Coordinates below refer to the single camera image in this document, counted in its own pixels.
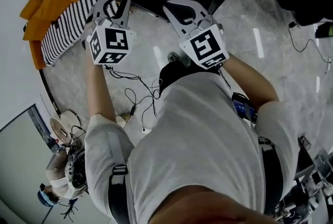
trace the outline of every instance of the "black strap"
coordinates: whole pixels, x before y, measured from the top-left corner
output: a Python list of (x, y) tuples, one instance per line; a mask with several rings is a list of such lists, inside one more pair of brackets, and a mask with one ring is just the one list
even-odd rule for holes
[(259, 144), (268, 144), (271, 150), (262, 149), (266, 181), (265, 215), (271, 215), (282, 198), (283, 175), (280, 160), (277, 156), (275, 146), (264, 138), (259, 138)]
[[(127, 168), (124, 173), (120, 173), (117, 167), (123, 167), (123, 165), (115, 166), (113, 168), (114, 175), (126, 175), (128, 173)], [(131, 224), (129, 217), (129, 209), (127, 207), (127, 191), (125, 177), (122, 184), (112, 184), (112, 176), (109, 178), (109, 191), (108, 200), (111, 213), (118, 224)]]

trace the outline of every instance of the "sleeve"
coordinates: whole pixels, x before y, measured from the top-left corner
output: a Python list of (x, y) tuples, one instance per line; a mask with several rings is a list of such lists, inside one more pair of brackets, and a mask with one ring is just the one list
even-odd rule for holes
[(292, 187), (298, 161), (297, 124), (291, 106), (283, 102), (269, 102), (258, 111), (255, 131), (269, 139), (279, 157), (284, 179), (285, 196)]
[(49, 181), (57, 180), (65, 176), (67, 153), (64, 149), (58, 155), (53, 155), (46, 167), (46, 177)]
[(113, 218), (108, 202), (109, 178), (115, 154), (125, 163), (134, 148), (125, 131), (115, 122), (97, 114), (91, 117), (84, 139), (85, 169), (89, 194), (95, 206)]

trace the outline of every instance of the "striped cloth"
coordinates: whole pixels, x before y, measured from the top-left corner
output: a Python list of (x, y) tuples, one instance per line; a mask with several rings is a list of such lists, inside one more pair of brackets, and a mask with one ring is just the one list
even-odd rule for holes
[[(87, 16), (98, 0), (79, 0), (70, 6), (54, 21), (42, 40), (43, 59), (47, 66), (53, 66), (62, 54), (74, 45), (83, 32)], [(113, 17), (118, 9), (115, 0), (107, 8), (108, 16)]]

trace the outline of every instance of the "buckle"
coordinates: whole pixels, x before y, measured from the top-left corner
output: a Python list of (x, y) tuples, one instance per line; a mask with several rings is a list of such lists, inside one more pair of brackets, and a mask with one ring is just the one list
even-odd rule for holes
[(112, 175), (126, 175), (128, 172), (127, 165), (116, 165), (113, 167)]

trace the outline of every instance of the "wire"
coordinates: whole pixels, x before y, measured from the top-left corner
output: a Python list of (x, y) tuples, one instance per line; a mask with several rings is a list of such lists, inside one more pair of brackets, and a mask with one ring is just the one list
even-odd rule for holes
[[(82, 130), (84, 133), (82, 133), (80, 136), (78, 136), (78, 137), (74, 137), (73, 136), (73, 128), (77, 128), (77, 129), (79, 129), (79, 130)], [(85, 131), (85, 129), (83, 129), (83, 128), (81, 128), (81, 127), (79, 127), (79, 126), (76, 126), (76, 125), (73, 125), (72, 126), (72, 128), (71, 128), (71, 132), (70, 132), (70, 134), (71, 134), (71, 140), (76, 140), (77, 138), (80, 138), (82, 135), (84, 135), (84, 134), (86, 134), (87, 132)]]
[(220, 73), (221, 77), (224, 79), (225, 83), (228, 85), (229, 89), (231, 90), (231, 86), (230, 86), (229, 82), (226, 80), (226, 78), (224, 77), (221, 69), (219, 69), (219, 73)]
[(288, 218), (293, 218), (296, 214), (296, 211), (293, 212), (293, 215), (292, 216), (289, 216)]
[[(145, 129), (145, 123), (144, 123), (144, 114), (145, 112), (153, 107), (153, 113), (154, 113), (154, 116), (157, 117), (157, 112), (156, 112), (156, 108), (155, 108), (155, 100), (158, 100), (160, 98), (160, 91), (157, 89), (159, 86), (161, 86), (161, 84), (163, 83), (163, 81), (158, 78), (158, 79), (155, 79), (151, 86), (148, 86), (147, 84), (144, 83), (144, 81), (142, 80), (142, 77), (138, 76), (138, 75), (135, 75), (135, 74), (132, 74), (132, 73), (126, 73), (126, 72), (120, 72), (120, 71), (115, 71), (113, 69), (113, 67), (108, 67), (108, 66), (105, 66), (105, 68), (109, 71), (110, 75), (113, 76), (114, 78), (116, 79), (129, 79), (129, 80), (138, 80), (140, 81), (143, 86), (149, 91), (150, 95), (146, 95), (145, 97), (143, 97), (139, 102), (137, 102), (137, 97), (136, 97), (136, 93), (130, 89), (130, 88), (126, 88), (124, 90), (124, 93), (125, 93), (125, 96), (133, 103), (133, 107), (132, 107), (132, 110), (133, 113), (136, 109), (136, 106), (139, 105), (144, 99), (150, 97), (151, 98), (151, 104), (148, 108), (146, 108), (143, 113), (142, 113), (142, 116), (141, 116), (141, 124), (142, 124), (142, 128), (143, 130)], [(156, 81), (159, 81), (159, 84), (154, 86), (154, 83)], [(129, 95), (127, 94), (128, 91), (131, 91), (133, 94), (134, 94), (134, 100), (132, 100)]]
[(127, 125), (127, 123), (129, 122), (130, 119), (131, 119), (131, 115), (130, 115), (130, 117), (128, 118), (128, 120), (126, 121), (125, 126), (124, 126), (123, 129), (125, 129), (125, 127), (126, 127), (126, 125)]
[(291, 32), (290, 32), (290, 28), (288, 28), (288, 31), (289, 31), (289, 34), (290, 34), (290, 39), (291, 39), (292, 47), (293, 47), (298, 53), (302, 53), (302, 52), (307, 48), (308, 44), (309, 44), (310, 42), (313, 42), (315, 48), (317, 49), (319, 55), (321, 56), (322, 61), (325, 62), (326, 64), (330, 64), (330, 63), (331, 63), (330, 61), (326, 61), (326, 60), (323, 58), (321, 52), (319, 51), (319, 49), (318, 49), (318, 47), (317, 47), (317, 44), (315, 43), (315, 41), (314, 41), (313, 39), (309, 39), (308, 42), (306, 43), (305, 47), (304, 47), (302, 50), (298, 50), (298, 49), (295, 47), (294, 43), (293, 43), (293, 39), (292, 39), (292, 35), (291, 35)]
[(73, 211), (73, 208), (75, 208), (77, 211), (79, 211), (77, 209), (76, 206), (74, 206), (75, 202), (77, 201), (78, 199), (72, 199), (69, 201), (68, 205), (63, 205), (63, 204), (60, 204), (62, 206), (65, 206), (65, 207), (68, 207), (68, 210), (65, 212), (65, 213), (60, 213), (61, 215), (64, 215), (63, 219), (66, 219), (66, 217), (68, 216), (69, 219), (73, 222), (71, 216), (70, 216), (70, 213), (73, 213), (73, 215), (75, 215), (74, 211)]

